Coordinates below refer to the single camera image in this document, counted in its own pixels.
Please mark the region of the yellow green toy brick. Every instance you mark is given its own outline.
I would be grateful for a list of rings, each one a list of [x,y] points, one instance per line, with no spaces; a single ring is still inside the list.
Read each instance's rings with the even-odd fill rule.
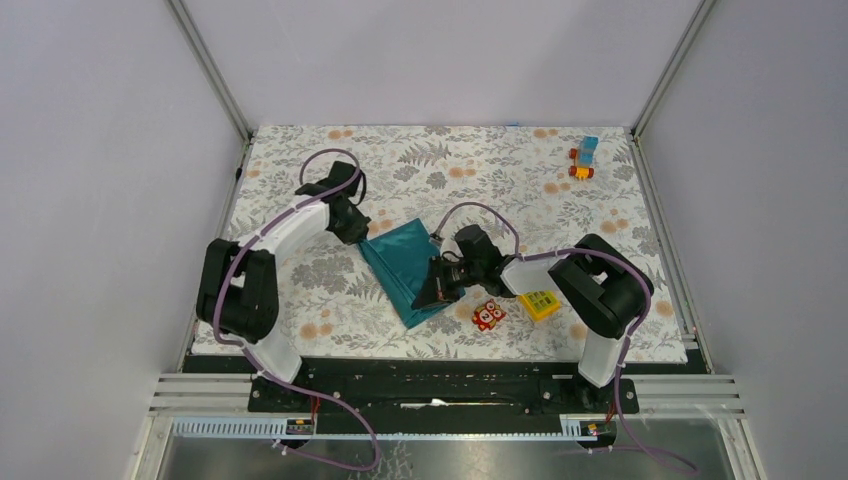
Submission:
[[[551,291],[536,291],[518,296],[518,300],[524,307],[533,322],[541,322],[559,311],[561,302]]]

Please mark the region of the blue orange toy car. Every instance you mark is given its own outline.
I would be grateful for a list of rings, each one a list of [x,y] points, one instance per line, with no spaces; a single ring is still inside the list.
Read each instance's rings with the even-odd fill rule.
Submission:
[[[594,176],[594,159],[598,144],[598,137],[585,136],[576,148],[569,151],[569,158],[572,160],[568,171],[570,177],[588,180]]]

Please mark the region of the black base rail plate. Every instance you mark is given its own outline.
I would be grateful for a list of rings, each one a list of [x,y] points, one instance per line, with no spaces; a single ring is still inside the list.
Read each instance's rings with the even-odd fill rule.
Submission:
[[[573,362],[307,357],[289,390],[251,382],[251,413],[302,413],[321,434],[557,433],[562,415],[607,423],[635,414],[633,383],[596,388]]]

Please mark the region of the floral patterned table mat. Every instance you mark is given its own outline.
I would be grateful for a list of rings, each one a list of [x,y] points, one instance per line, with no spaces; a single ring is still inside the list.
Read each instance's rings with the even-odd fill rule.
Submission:
[[[569,176],[569,151],[599,138],[594,176]],[[684,342],[655,231],[624,130],[614,127],[264,126],[257,133],[225,234],[251,234],[284,210],[302,181],[335,160],[359,159],[363,213],[377,236],[415,218],[451,237],[481,226],[505,253],[536,254],[603,237],[652,281],[652,310],[633,337],[631,362],[682,363]],[[324,233],[278,274],[281,324],[305,356],[375,359],[576,361],[587,327],[569,306],[533,322],[521,304],[481,332],[472,314],[486,294],[468,290],[407,329],[353,246]]]

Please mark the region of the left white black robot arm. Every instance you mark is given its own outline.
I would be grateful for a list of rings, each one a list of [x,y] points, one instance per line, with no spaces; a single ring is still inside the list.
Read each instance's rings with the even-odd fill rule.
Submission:
[[[325,232],[345,245],[363,242],[370,220],[358,206],[365,187],[355,157],[335,161],[325,178],[302,184],[291,205],[255,232],[207,246],[196,315],[217,341],[240,348],[262,377],[274,381],[272,398],[285,410],[304,407],[311,387],[298,376],[302,357],[278,324],[278,270]]]

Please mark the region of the red owl toy block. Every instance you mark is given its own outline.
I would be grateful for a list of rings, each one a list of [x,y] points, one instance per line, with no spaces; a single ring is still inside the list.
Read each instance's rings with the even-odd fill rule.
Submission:
[[[490,331],[506,316],[506,311],[494,299],[489,299],[474,310],[472,323],[481,332]]]

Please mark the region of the teal cloth napkin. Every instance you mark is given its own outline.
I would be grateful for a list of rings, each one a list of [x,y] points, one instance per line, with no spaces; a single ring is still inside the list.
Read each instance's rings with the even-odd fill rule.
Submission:
[[[424,285],[429,259],[440,253],[430,242],[420,218],[365,240],[357,248],[407,329],[417,327],[447,308],[447,305],[422,309],[412,306]]]

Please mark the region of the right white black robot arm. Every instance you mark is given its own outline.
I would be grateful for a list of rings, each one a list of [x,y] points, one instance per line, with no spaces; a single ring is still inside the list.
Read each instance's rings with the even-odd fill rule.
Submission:
[[[623,367],[632,329],[647,315],[654,287],[647,276],[596,234],[575,246],[528,257],[506,255],[480,226],[460,229],[460,255],[428,260],[427,276],[412,302],[416,310],[449,305],[460,291],[481,286],[495,297],[558,291],[587,326],[575,402],[597,412],[613,398],[610,383]]]

